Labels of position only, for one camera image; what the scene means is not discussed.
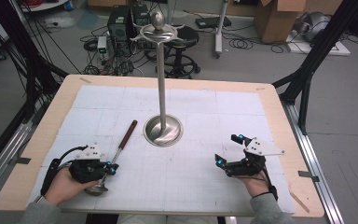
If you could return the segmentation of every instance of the gray floor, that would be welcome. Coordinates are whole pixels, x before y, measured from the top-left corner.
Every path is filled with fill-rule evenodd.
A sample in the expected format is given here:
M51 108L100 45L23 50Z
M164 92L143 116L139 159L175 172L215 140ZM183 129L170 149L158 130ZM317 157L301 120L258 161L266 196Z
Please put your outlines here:
M39 14L45 17L60 9ZM83 50L79 38L90 35L90 31L106 24L107 18L96 16L85 7L70 13L76 19L76 26L56 30L51 35L65 51L74 64L83 70L87 65L88 54ZM197 16L179 12L174 23L195 26ZM231 18L230 29L251 24L246 18ZM253 27L236 31L237 34L255 37ZM251 49L234 49L223 41L223 54L220 59L214 55L213 33L201 33L200 42L186 54L197 61L201 67L194 79L224 80L239 82L272 83L297 70L306 55L289 53L285 46L283 53L274 53L270 46L254 45ZM317 70L312 80L307 130L328 185L333 192L345 223L358 223L358 44L343 41L351 52L350 57L328 56ZM62 69L77 73L64 56L47 40L50 56ZM145 59L136 63L140 65ZM155 77L155 64L147 63L130 76ZM0 61L0 134L25 101L24 91L10 60ZM0 178L0 188L10 173L9 166ZM0 223L18 220L21 213L0 212ZM84 214L62 214L59 223L85 223ZM239 223L249 219L240 218ZM325 217L304 219L298 223L327 223Z

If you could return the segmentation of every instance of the wooden table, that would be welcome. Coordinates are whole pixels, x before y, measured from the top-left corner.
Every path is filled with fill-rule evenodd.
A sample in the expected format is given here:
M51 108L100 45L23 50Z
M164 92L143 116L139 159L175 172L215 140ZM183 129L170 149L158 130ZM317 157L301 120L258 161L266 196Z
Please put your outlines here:
M22 157L31 158L30 163L17 164L1 190L0 210L21 211L26 208L39 168L51 148L78 90L83 85L156 88L158 82L155 78L145 77L68 76L22 153ZM324 215L324 209L311 179L298 175L298 171L308 171L308 169L282 109L279 96L272 85L189 79L166 79L165 85L167 89L257 93L263 104L274 143L276 147L285 149L286 156L281 157L281 164L294 200L296 208L294 216L322 217Z

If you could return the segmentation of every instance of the chair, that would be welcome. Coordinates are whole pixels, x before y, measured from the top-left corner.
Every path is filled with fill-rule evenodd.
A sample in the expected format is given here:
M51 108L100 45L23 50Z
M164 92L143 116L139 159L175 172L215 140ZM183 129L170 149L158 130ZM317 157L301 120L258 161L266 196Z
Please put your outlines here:
M194 62L193 59L183 54L188 48L195 46L199 42L199 34L197 32L185 26L182 29L178 29L178 37L183 40L173 40L165 43L165 46L169 48L168 56L165 57L165 67L171 67L171 70L164 70L165 77L188 77L192 79L191 74L193 72L199 73L200 67ZM174 54L170 54L171 49L175 49Z

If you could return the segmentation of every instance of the pole base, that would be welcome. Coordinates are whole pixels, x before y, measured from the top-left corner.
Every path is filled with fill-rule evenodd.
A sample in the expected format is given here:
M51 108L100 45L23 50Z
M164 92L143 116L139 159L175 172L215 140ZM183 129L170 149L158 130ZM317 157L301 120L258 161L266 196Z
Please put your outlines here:
M176 144L183 135L183 125L179 119L166 115L166 128L161 130L160 115L149 119L144 127L146 140L156 147L170 147Z

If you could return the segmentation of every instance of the sleeve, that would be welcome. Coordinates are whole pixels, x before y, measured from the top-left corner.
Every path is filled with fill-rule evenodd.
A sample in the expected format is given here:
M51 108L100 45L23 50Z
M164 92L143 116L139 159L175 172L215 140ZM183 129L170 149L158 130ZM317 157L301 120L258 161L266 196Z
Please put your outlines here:
M255 211L251 224L295 224L292 217L281 210L271 193L254 197L251 206Z
M60 215L61 209L47 201L30 203L18 224L54 224Z

